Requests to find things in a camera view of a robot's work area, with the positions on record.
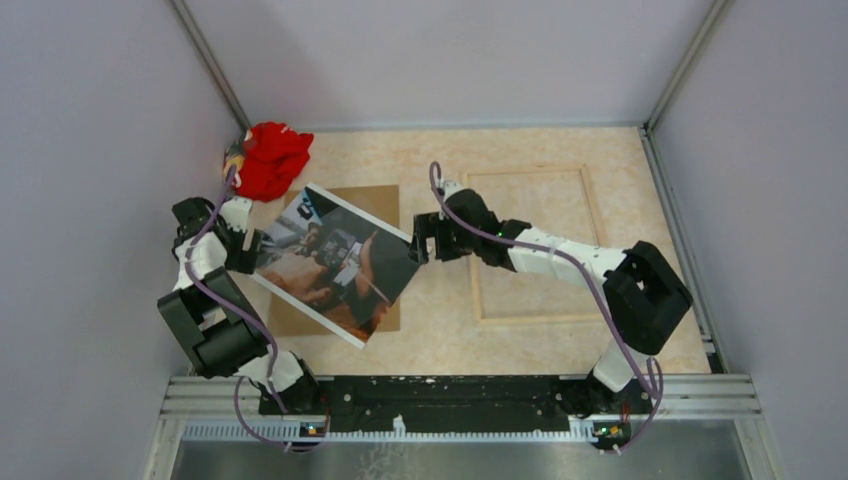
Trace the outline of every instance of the red cloth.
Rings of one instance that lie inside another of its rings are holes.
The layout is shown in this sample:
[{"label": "red cloth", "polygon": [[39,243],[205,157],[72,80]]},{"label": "red cloth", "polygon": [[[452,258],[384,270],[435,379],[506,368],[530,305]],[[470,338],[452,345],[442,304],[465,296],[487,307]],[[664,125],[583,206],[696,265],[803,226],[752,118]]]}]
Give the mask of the red cloth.
[{"label": "red cloth", "polygon": [[283,196],[309,161],[315,135],[297,133],[285,123],[266,122],[250,129],[253,136],[242,144],[244,166],[238,174],[236,194],[260,202]]}]

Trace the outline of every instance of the white wall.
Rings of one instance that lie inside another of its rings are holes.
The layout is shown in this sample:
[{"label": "white wall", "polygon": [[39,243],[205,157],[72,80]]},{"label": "white wall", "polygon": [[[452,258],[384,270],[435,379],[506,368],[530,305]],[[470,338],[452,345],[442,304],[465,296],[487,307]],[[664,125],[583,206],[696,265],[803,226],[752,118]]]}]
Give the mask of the white wall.
[{"label": "white wall", "polygon": [[189,0],[251,121],[640,122],[712,0]]},{"label": "white wall", "polygon": [[846,478],[848,2],[736,2],[658,132],[791,478]]},{"label": "white wall", "polygon": [[0,5],[0,478],[138,478],[172,203],[237,134],[164,0]]}]

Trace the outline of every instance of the printed photo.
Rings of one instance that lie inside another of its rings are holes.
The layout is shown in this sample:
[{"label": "printed photo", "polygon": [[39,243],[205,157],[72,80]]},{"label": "printed photo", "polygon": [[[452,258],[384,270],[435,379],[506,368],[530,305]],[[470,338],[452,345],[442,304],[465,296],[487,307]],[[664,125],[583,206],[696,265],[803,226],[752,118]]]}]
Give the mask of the printed photo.
[{"label": "printed photo", "polygon": [[265,230],[254,278],[362,348],[418,270],[410,240],[310,184]]}]

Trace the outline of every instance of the brown cardboard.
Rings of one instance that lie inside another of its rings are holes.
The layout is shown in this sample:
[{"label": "brown cardboard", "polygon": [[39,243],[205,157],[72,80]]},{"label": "brown cardboard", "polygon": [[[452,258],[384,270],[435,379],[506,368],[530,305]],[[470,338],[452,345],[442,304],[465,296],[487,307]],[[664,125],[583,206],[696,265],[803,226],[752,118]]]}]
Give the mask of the brown cardboard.
[{"label": "brown cardboard", "polygon": [[[389,225],[394,227],[399,225],[400,195],[397,185],[328,188],[327,190]],[[299,190],[286,192],[285,204],[288,205],[299,193]],[[279,337],[332,334],[323,325],[276,295],[271,296],[271,306],[268,309],[268,327],[274,336]],[[377,332],[398,330],[400,330],[400,302],[395,302],[380,326],[377,327]]]}]

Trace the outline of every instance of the cable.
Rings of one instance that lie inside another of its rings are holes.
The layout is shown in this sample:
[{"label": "cable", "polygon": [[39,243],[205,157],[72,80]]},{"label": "cable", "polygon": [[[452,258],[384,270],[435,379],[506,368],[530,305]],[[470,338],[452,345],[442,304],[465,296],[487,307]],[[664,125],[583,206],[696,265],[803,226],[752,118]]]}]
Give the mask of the cable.
[{"label": "cable", "polygon": [[[442,166],[439,165],[439,162],[434,161],[430,164],[430,190],[433,192],[433,195],[436,197],[436,201],[439,202],[439,206],[441,207],[442,212],[444,212],[445,215],[450,217],[450,219],[453,220],[454,222],[456,222],[459,226],[461,226],[465,230],[467,230],[467,231],[469,231],[469,232],[471,232],[471,233],[473,233],[473,234],[475,234],[475,235],[477,235],[481,238],[485,238],[486,240],[490,240],[492,242],[501,243],[501,244],[509,245],[509,246],[512,246],[512,247],[528,248],[528,249],[533,250],[533,251],[549,252],[549,253],[552,252],[553,255],[556,255],[556,256],[566,260],[567,262],[571,263],[572,265],[574,265],[574,267],[577,268],[577,271],[580,272],[580,275],[583,277],[583,280],[586,281],[586,286],[589,287],[589,291],[592,293],[592,297],[594,297],[595,303],[597,303],[598,309],[601,311],[601,315],[604,317],[604,320],[606,321],[607,327],[609,327],[610,333],[612,333],[612,336],[615,339],[615,343],[618,345],[618,347],[621,349],[621,352],[624,354],[624,358],[627,360],[627,363],[630,365],[631,370],[633,370],[633,373],[636,376],[637,381],[642,386],[642,388],[645,390],[645,392],[647,392],[648,395],[650,395],[651,398],[653,398],[655,400],[654,408],[651,410],[651,413],[648,415],[648,419],[645,421],[645,423],[642,425],[642,427],[639,429],[639,431],[636,432],[636,434],[631,438],[630,442],[628,442],[624,447],[618,449],[618,452],[620,454],[629,445],[631,445],[634,440],[636,440],[638,437],[641,436],[642,432],[645,430],[645,427],[651,422],[651,420],[653,420],[654,416],[656,415],[657,411],[659,410],[659,405],[660,405],[660,401],[662,400],[662,392],[663,392],[663,386],[664,386],[663,378],[662,378],[662,368],[660,367],[659,362],[654,357],[650,357],[648,359],[647,367],[648,367],[648,374],[649,374],[650,380],[647,379],[645,377],[645,375],[642,373],[642,370],[639,368],[639,364],[636,363],[636,360],[633,358],[633,355],[630,353],[630,347],[628,347],[627,344],[624,343],[624,339],[621,338],[621,334],[618,332],[618,329],[615,328],[615,323],[612,321],[612,316],[610,315],[609,309],[607,308],[606,304],[604,303],[603,297],[601,297],[600,292],[598,292],[598,289],[595,286],[595,283],[592,281],[591,275],[586,270],[586,267],[584,267],[583,264],[580,263],[579,260],[574,258],[572,255],[569,255],[568,253],[563,252],[562,250],[553,249],[551,246],[545,246],[545,245],[539,245],[539,244],[535,244],[535,243],[521,242],[521,241],[518,241],[518,240],[509,239],[509,238],[497,237],[497,236],[492,235],[490,233],[484,232],[483,230],[480,230],[479,228],[476,228],[473,225],[468,224],[466,221],[459,218],[459,216],[456,215],[450,209],[450,207],[448,207],[447,203],[445,202],[444,194],[439,192],[439,188],[438,188],[438,185],[437,185],[437,179],[441,179],[441,178],[442,178]],[[659,381],[657,381],[656,378],[654,377],[654,369],[653,369],[654,366],[656,367],[657,374],[659,375]]]},{"label": "cable", "polygon": [[[229,195],[230,184],[232,183],[232,179],[235,176],[235,173],[236,173],[235,165],[230,166],[229,170],[227,171],[226,179],[224,180],[224,188],[223,188],[223,191],[221,193],[221,198],[218,201],[218,203],[212,205],[212,203],[209,202],[209,201],[205,202],[207,207],[212,207],[212,212],[209,215],[209,219],[206,220],[206,223],[200,229],[200,232],[198,232],[198,234],[195,235],[195,237],[189,243],[188,248],[186,249],[186,261],[185,261],[186,274],[188,275],[188,278],[191,280],[191,283],[195,287],[197,287],[198,290],[200,290],[206,296],[208,296],[209,298],[214,300],[221,307],[230,310],[231,312],[235,313],[236,315],[239,315],[242,319],[244,319],[245,322],[249,323],[252,327],[259,330],[259,332],[268,340],[268,343],[271,345],[271,358],[268,362],[268,371],[267,371],[268,390],[270,390],[271,396],[274,398],[274,401],[277,403],[277,406],[280,408],[280,412],[286,413],[288,410],[286,410],[286,407],[283,404],[283,400],[280,398],[280,395],[277,393],[277,389],[276,389],[276,387],[274,387],[274,381],[273,381],[273,378],[272,378],[273,373],[274,373],[274,364],[276,363],[277,357],[279,356],[279,347],[277,346],[277,340],[274,338],[274,336],[268,330],[268,327],[266,327],[265,324],[261,320],[255,318],[253,315],[247,313],[243,309],[239,308],[237,305],[233,304],[232,302],[230,302],[226,298],[223,298],[222,296],[218,295],[217,293],[212,291],[209,287],[204,285],[203,282],[201,282],[200,279],[197,277],[197,274],[195,273],[194,267],[192,266],[192,263],[191,263],[191,254],[194,252],[194,249],[197,246],[197,243],[200,241],[201,238],[203,238],[204,235],[209,233],[209,230],[212,228],[212,225],[214,225],[215,222],[218,221],[219,218],[220,218],[219,214],[221,213],[221,208],[224,206],[224,202],[226,201],[227,196]],[[252,436],[253,438],[255,438],[255,439],[257,439],[257,440],[259,440],[263,443],[271,444],[271,445],[274,445],[274,446],[277,446],[277,447],[283,447],[283,448],[285,448],[286,451],[291,450],[291,451],[294,451],[294,452],[308,452],[308,451],[311,451],[312,449],[314,449],[314,447],[304,448],[304,447],[293,446],[291,443],[277,442],[277,441],[265,438],[262,435],[259,435],[255,430],[253,430],[250,427],[250,425],[248,425],[247,422],[245,421],[244,416],[241,413],[241,408],[239,407],[238,393],[239,393],[239,388],[241,387],[241,383],[244,381],[244,379],[245,379],[244,376],[240,376],[238,381],[236,382],[236,388],[233,391],[233,404],[234,404],[235,410],[236,410],[236,417],[238,417],[239,423],[241,423],[241,426],[245,429],[245,431],[247,431],[247,433],[250,436]],[[329,430],[329,420],[327,421],[327,425],[326,425],[325,429],[326,429],[325,431]]]}]

